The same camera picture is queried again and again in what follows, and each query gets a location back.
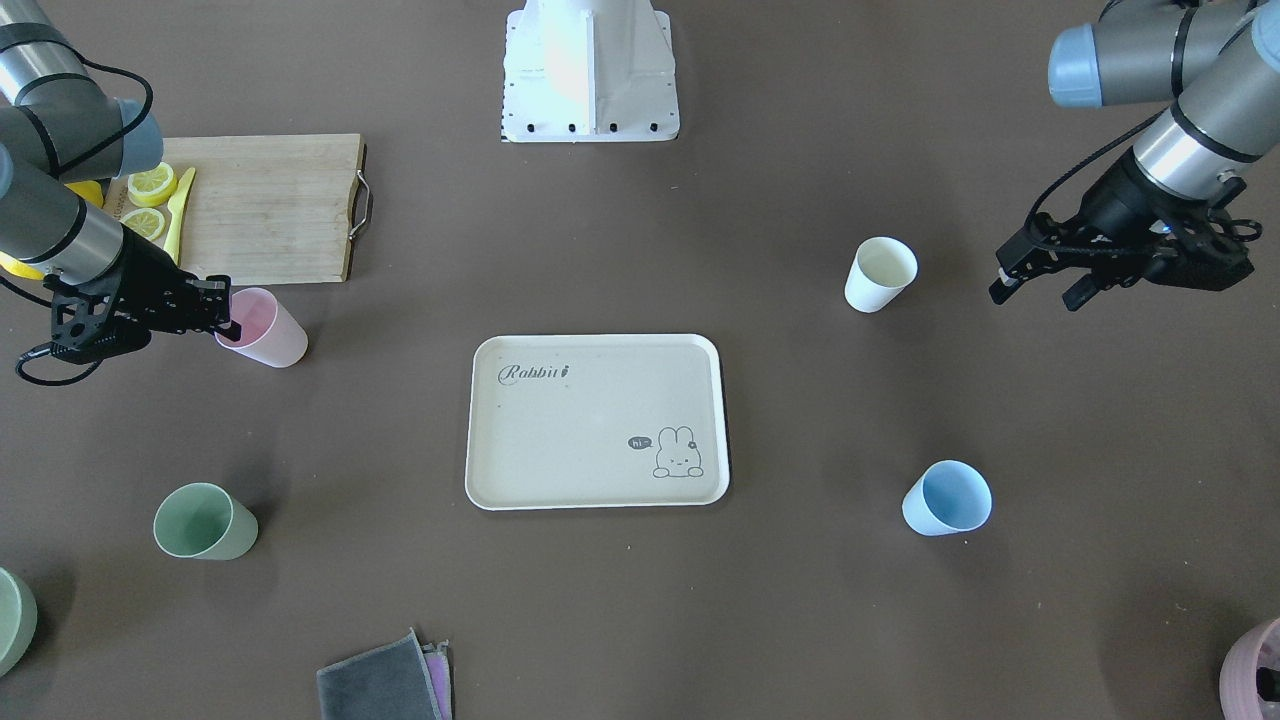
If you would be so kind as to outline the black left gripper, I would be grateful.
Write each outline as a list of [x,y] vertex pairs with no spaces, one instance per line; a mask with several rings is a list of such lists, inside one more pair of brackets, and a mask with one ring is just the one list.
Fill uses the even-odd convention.
[[1220,199],[1183,199],[1165,191],[1125,151],[1082,196],[1078,211],[1059,222],[1033,209],[1020,240],[995,252],[997,277],[989,297],[1007,302],[1028,281],[1073,268],[1085,269],[1062,292],[1070,313],[1098,293],[1140,281],[1185,290],[1224,291],[1254,266],[1247,245],[1263,227],[1234,218],[1226,206],[1245,187],[1230,179]]

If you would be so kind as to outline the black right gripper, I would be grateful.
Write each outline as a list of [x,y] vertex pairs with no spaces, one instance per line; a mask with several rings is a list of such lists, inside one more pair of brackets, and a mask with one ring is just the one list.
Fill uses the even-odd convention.
[[154,332],[212,332],[220,345],[239,343],[238,322],[216,324],[216,307],[230,306],[229,275],[201,281],[133,231],[124,238],[122,255],[101,277],[81,284],[46,278],[55,359],[86,365],[134,352]]

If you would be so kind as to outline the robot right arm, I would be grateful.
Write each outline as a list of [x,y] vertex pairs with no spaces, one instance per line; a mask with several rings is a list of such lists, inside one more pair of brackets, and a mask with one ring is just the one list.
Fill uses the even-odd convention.
[[70,191],[155,168],[164,142],[151,101],[108,96],[35,1],[1,10],[1,246],[40,270],[50,338],[26,360],[97,366],[152,333],[238,340],[230,279],[200,279],[159,246]]

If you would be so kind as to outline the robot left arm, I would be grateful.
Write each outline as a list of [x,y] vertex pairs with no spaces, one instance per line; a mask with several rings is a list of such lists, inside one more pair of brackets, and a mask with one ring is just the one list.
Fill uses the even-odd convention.
[[1123,155],[1056,222],[1033,206],[996,254],[995,304],[1041,275],[1080,268],[1075,311],[1114,287],[1224,291],[1253,272],[1261,227],[1228,205],[1245,172],[1277,146],[1275,1],[1111,1],[1065,29],[1047,69],[1062,108],[1164,102],[1120,136]]

